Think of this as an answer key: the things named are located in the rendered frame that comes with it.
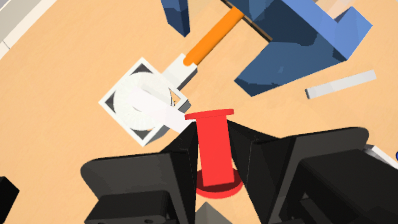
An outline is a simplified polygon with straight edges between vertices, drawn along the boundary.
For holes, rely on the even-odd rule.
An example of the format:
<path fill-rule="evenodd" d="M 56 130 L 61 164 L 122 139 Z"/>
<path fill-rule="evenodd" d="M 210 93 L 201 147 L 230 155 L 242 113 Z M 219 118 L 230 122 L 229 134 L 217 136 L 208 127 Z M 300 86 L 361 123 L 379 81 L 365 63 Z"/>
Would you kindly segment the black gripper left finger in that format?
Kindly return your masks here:
<path fill-rule="evenodd" d="M 168 191 L 180 224 L 195 224 L 198 146 L 192 121 L 160 152 L 91 159 L 80 175 L 98 200 L 110 194 Z"/>

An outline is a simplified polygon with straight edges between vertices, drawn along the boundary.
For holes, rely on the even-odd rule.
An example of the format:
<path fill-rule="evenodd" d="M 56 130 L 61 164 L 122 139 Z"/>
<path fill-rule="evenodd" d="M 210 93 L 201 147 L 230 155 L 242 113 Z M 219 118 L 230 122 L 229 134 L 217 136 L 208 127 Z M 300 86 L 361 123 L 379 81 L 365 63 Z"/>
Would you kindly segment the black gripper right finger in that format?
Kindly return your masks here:
<path fill-rule="evenodd" d="M 276 137 L 227 119 L 231 155 L 261 224 L 279 218 L 298 163 L 311 156 L 359 149 L 368 129 L 347 127 Z"/>

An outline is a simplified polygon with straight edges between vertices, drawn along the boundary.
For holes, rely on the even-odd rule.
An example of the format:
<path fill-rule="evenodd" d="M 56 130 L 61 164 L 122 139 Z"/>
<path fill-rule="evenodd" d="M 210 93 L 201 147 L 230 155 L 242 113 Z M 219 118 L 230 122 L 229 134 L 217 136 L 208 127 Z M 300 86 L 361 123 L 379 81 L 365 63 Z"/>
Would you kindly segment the grey flat bar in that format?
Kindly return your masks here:
<path fill-rule="evenodd" d="M 334 80 L 330 81 L 328 83 L 319 85 L 319 86 L 313 86 L 305 90 L 307 99 L 313 99 L 331 92 L 336 92 L 340 91 L 342 89 L 351 87 L 351 86 L 356 86 L 358 84 L 364 83 L 364 82 L 369 82 L 374 79 L 377 79 L 374 69 L 366 71 L 366 72 L 361 72 L 359 74 L 353 75 L 353 76 L 348 76 L 343 79 L 339 80 Z"/>

